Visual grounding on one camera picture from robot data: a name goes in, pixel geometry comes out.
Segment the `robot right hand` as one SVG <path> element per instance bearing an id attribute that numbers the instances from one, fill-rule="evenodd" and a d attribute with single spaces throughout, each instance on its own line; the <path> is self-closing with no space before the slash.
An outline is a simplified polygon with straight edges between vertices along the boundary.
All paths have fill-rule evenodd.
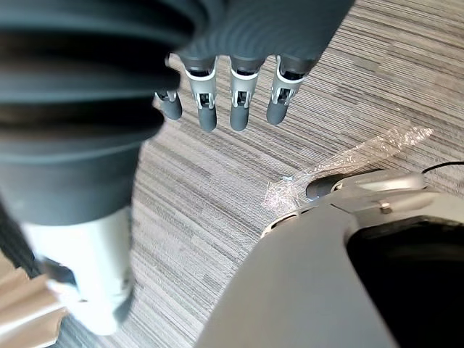
<path id="1" fill-rule="evenodd" d="M 258 73 L 276 70 L 279 124 L 351 1 L 3 1 L 1 204 L 47 286 L 87 329 L 113 334 L 133 300 L 130 209 L 141 145 L 182 114 L 183 63 L 212 131 L 216 61 L 231 62 L 230 124 L 245 129 Z"/>

